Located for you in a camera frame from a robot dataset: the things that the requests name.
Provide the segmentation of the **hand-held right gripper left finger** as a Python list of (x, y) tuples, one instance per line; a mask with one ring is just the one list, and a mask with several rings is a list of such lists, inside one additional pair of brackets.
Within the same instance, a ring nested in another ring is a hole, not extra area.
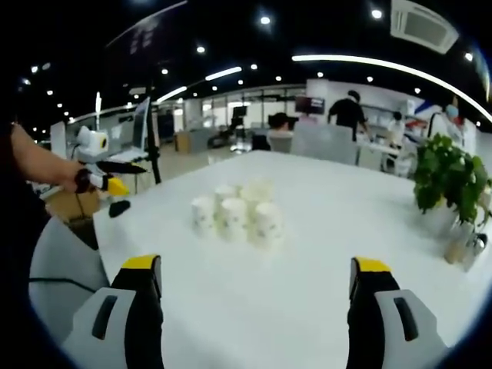
[(128, 259), (73, 317), (63, 349), (77, 368), (163, 368), (161, 257)]

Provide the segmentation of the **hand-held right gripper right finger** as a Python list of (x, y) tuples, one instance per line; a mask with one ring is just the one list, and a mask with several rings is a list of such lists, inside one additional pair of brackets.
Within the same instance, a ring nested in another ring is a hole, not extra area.
[(348, 368), (435, 368), (448, 352), (437, 319), (383, 262), (351, 259)]

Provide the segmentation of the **person's left hand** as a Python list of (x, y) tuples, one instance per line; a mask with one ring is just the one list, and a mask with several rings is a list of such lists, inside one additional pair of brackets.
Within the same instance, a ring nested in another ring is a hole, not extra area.
[(89, 170), (77, 161), (66, 162), (61, 173), (60, 185), (76, 194), (90, 191)]

